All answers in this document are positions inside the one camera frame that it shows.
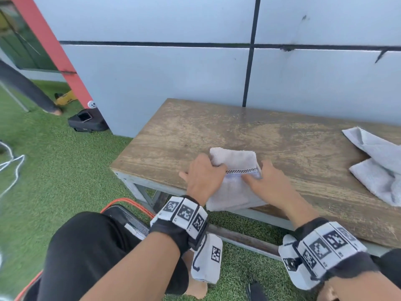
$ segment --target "person's left hand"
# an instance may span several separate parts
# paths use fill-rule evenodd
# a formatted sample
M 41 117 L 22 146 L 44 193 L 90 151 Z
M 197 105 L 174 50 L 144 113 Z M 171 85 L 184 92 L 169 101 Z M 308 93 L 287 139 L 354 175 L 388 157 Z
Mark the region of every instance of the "person's left hand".
M 201 153 L 189 165 L 188 173 L 180 172 L 179 176 L 187 182 L 187 195 L 193 197 L 201 206 L 220 188 L 227 166 L 214 167 L 209 157 Z

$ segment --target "black bag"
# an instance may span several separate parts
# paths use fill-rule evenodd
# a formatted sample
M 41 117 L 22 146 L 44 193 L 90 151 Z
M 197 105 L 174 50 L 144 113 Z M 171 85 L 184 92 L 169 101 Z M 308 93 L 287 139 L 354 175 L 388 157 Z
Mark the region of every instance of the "black bag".
M 80 111 L 68 119 L 68 125 L 77 132 L 106 131 L 109 128 L 97 108 Z

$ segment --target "motion capture device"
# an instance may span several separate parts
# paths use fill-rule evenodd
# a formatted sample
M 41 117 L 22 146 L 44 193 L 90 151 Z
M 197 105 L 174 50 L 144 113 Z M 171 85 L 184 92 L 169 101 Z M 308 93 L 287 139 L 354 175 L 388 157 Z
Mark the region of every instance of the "motion capture device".
M 223 241 L 207 233 L 207 213 L 198 202 L 184 195 L 171 197 L 150 222 L 150 232 L 169 235 L 180 249 L 194 251 L 192 278 L 216 284 L 220 278 Z
M 354 278 L 365 271 L 377 271 L 366 251 L 348 230 L 327 220 L 300 241 L 287 234 L 278 248 L 291 281 L 303 290 L 334 276 Z

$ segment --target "orange cable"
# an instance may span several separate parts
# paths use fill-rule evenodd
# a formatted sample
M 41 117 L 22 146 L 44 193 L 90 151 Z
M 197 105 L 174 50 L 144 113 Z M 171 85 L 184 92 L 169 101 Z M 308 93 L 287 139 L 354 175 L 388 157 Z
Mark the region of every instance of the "orange cable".
M 121 197 L 119 199 L 114 199 L 113 201 L 109 202 L 106 207 L 104 207 L 100 213 L 103 213 L 107 208 L 109 208 L 111 205 L 117 203 L 117 202 L 126 202 L 128 204 L 131 204 L 133 206 L 135 206 L 136 208 L 138 208 L 140 211 L 142 211 L 144 214 L 146 214 L 148 217 L 150 217 L 151 219 L 154 218 L 154 214 L 152 212 L 150 212 L 149 210 L 147 210 L 145 207 L 143 207 L 141 204 L 138 204 L 137 202 L 135 202 L 132 199 L 129 199 L 127 197 Z M 18 296 L 14 299 L 14 301 L 20 301 L 21 297 L 23 295 L 25 295 L 25 293 L 27 292 L 27 290 L 31 287 L 31 285 L 33 283 L 35 283 L 35 281 L 40 277 L 40 275 L 42 274 L 42 270 L 35 276 L 35 278 L 33 278 L 33 280 L 31 282 L 29 282 L 29 284 L 18 294 Z

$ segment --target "towel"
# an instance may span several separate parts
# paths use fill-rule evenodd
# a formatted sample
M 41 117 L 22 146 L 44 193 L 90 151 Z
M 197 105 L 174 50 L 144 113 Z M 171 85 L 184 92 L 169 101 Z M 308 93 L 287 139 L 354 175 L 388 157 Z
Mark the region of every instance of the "towel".
M 350 168 L 351 173 L 375 196 L 391 206 L 401 206 L 401 146 L 360 127 L 343 130 L 344 135 L 370 159 Z
M 237 210 L 266 205 L 241 178 L 243 173 L 261 178 L 255 152 L 211 148 L 210 155 L 214 166 L 224 163 L 227 171 L 221 187 L 206 202 L 208 210 Z

